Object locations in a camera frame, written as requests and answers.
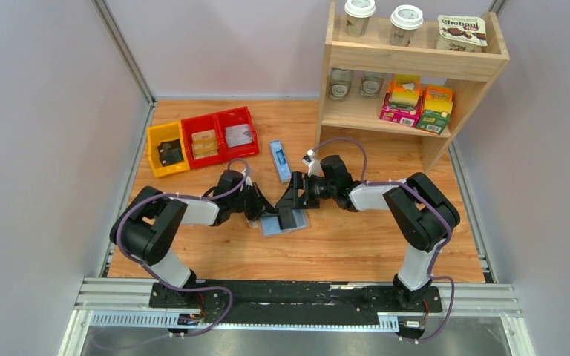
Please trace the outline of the pink leather card holder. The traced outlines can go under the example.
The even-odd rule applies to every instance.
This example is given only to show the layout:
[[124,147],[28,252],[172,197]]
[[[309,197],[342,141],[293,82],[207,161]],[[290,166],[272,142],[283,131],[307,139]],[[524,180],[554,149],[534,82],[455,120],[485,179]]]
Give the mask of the pink leather card holder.
[[293,209],[285,216],[265,213],[255,221],[247,221],[250,228],[257,229],[262,237],[274,237],[300,231],[310,227],[308,213],[305,210]]

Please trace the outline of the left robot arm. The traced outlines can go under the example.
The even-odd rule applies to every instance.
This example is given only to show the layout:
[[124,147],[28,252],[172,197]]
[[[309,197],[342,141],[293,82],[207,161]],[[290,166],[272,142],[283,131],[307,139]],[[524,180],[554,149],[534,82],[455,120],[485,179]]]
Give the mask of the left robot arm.
[[245,171],[229,169],[201,197],[144,187],[112,226],[109,240],[161,284],[187,292],[196,289],[195,273],[171,250],[180,226],[219,226],[233,214],[254,222],[277,212]]

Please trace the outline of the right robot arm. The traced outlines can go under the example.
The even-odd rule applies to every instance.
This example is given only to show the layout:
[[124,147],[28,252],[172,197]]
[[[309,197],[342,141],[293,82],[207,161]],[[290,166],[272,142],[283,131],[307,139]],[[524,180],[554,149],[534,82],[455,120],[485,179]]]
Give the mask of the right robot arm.
[[292,172],[287,189],[276,203],[279,223],[288,228],[291,211],[319,208],[322,200],[333,200],[345,211],[389,211],[407,241],[404,262],[394,277],[403,294],[424,291],[440,248],[451,238],[460,222],[455,206],[430,178],[417,172],[402,181],[368,183],[353,179],[338,155],[311,159],[322,174]]

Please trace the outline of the silver cards in bin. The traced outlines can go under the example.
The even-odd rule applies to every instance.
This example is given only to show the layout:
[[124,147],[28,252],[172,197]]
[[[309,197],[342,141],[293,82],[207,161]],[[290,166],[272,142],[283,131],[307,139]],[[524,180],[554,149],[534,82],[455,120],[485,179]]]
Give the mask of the silver cards in bin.
[[249,124],[227,126],[224,133],[228,148],[235,148],[254,142],[254,136]]

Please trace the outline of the gold cards in bin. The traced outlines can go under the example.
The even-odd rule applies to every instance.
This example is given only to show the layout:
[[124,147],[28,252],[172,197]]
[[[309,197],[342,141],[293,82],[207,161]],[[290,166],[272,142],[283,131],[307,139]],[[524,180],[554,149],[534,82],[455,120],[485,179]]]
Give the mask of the gold cards in bin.
[[214,129],[195,132],[191,135],[191,150],[194,159],[217,155],[218,142]]

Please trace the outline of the blue toothpaste box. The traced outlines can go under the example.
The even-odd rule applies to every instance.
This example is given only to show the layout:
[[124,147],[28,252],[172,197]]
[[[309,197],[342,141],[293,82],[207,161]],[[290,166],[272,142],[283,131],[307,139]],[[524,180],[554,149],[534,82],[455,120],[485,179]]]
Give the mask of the blue toothpaste box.
[[291,179],[292,173],[281,141],[271,141],[269,143],[269,148],[279,180],[282,184],[287,184]]

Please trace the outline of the red plastic bin right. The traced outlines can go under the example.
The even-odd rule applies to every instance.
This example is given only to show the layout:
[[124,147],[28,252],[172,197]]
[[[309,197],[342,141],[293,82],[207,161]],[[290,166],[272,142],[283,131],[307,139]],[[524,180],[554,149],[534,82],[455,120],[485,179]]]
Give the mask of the red plastic bin right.
[[225,161],[260,153],[258,137],[247,106],[214,114],[217,131],[223,137],[221,153]]

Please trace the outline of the red plastic bin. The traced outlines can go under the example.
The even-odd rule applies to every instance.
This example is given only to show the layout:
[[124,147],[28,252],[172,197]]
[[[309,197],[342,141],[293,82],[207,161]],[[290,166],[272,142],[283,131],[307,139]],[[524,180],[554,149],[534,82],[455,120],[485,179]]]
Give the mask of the red plastic bin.
[[247,106],[214,114],[217,131],[223,137],[221,153],[225,161],[260,153],[258,137]]
[[215,125],[215,115],[207,114],[181,122],[186,157],[191,169],[205,168],[223,162],[220,149],[222,136]]

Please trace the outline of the yellow plastic bin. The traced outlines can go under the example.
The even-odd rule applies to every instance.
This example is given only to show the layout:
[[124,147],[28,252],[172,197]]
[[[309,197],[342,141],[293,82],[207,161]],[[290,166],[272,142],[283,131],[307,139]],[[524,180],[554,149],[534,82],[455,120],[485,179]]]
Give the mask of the yellow plastic bin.
[[149,127],[147,152],[151,170],[156,178],[190,170],[179,121]]

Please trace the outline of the pink snack box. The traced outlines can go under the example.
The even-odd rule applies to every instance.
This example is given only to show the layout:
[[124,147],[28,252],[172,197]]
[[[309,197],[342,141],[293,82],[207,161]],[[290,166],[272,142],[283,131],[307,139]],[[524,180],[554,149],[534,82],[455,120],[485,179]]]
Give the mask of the pink snack box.
[[394,75],[387,86],[379,119],[415,128],[422,112],[422,96],[419,76]]

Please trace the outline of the glass jar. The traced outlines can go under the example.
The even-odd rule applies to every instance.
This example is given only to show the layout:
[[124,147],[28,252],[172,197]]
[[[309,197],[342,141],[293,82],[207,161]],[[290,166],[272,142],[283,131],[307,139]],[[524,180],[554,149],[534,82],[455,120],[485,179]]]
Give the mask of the glass jar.
[[354,70],[332,67],[329,77],[329,98],[334,102],[343,102],[350,95]]
[[385,73],[364,71],[361,75],[359,93],[367,99],[374,99],[383,87]]

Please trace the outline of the wooden shelf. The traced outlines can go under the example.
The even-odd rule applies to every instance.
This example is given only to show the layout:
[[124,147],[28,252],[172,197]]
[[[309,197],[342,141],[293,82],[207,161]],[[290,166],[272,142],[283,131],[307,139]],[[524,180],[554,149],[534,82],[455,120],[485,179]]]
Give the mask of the wooden shelf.
[[[338,14],[336,8],[335,1],[329,1],[315,138],[321,138],[323,127],[420,136],[422,167],[426,172],[432,171],[508,64],[510,56],[496,14],[482,15],[487,46],[480,53],[470,53],[437,50],[436,22],[425,22],[407,47],[389,43],[390,20],[378,16],[371,18],[364,36],[348,36],[346,17]],[[381,121],[380,105],[370,100],[351,96],[343,102],[331,101],[327,90],[329,71],[334,67],[357,73],[372,71],[445,79],[444,85],[454,93],[449,126],[436,135]]]

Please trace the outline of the left paper coffee cup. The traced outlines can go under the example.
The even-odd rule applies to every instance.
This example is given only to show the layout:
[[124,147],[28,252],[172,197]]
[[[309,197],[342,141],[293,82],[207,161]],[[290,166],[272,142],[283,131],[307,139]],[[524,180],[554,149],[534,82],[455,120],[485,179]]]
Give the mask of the left paper coffee cup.
[[366,33],[370,18],[376,12],[374,0],[347,0],[344,5],[347,16],[346,34],[361,37]]

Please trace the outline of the paper coffee cup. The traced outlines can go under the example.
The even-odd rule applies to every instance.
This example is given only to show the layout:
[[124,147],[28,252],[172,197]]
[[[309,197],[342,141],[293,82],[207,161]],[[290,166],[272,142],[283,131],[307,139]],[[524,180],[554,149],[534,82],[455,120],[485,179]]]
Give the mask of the paper coffee cup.
[[361,37],[366,33],[370,18],[376,12],[374,0],[347,0],[344,5],[347,16],[346,34]]
[[423,12],[416,6],[399,5],[390,15],[390,44],[406,47],[423,25]]

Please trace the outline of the Chobani yogurt cup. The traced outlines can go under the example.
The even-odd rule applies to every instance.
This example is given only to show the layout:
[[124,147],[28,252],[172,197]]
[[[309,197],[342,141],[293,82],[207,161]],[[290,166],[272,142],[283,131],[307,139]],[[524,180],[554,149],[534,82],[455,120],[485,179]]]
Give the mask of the Chobani yogurt cup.
[[437,50],[481,52],[488,45],[485,20],[476,16],[438,16]]

